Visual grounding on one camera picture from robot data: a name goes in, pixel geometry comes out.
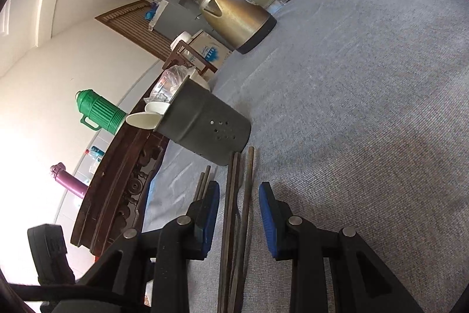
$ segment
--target pink bottle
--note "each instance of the pink bottle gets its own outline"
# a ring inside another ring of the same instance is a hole
[[[88,186],[65,170],[65,165],[62,162],[59,162],[58,164],[51,166],[51,176],[68,191],[71,191],[77,197],[83,199],[86,191],[88,191]]]

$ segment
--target kettle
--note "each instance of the kettle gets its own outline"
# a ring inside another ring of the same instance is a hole
[[[269,35],[276,19],[247,0],[199,0],[207,22],[241,54],[248,53]]]

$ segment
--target plastic bag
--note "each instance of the plastic bag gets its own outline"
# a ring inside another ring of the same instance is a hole
[[[169,103],[184,79],[190,75],[189,69],[183,65],[174,65],[163,71],[149,97],[144,98],[148,104],[152,101]]]

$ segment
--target silver screw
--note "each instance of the silver screw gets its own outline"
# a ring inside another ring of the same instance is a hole
[[[191,217],[187,215],[182,215],[176,220],[177,224],[184,226],[186,224],[191,223]]]
[[[301,219],[299,216],[290,216],[288,218],[288,223],[290,223],[292,226],[299,226],[301,223],[303,223],[303,219]]]
[[[124,232],[124,237],[126,239],[132,239],[133,237],[137,236],[137,230],[136,229],[126,229]]]
[[[355,227],[345,227],[342,229],[342,233],[348,237],[354,237],[356,234]]]

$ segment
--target green thermos handle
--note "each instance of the green thermos handle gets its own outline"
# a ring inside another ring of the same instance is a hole
[[[81,122],[83,125],[89,127],[90,129],[93,129],[93,130],[100,130],[100,129],[101,129],[101,126],[99,126],[99,125],[95,128],[94,126],[92,126],[92,125],[90,125],[89,123],[87,123],[87,122],[86,122],[86,116],[85,116],[85,115],[83,115],[83,117],[81,118],[80,122]]]

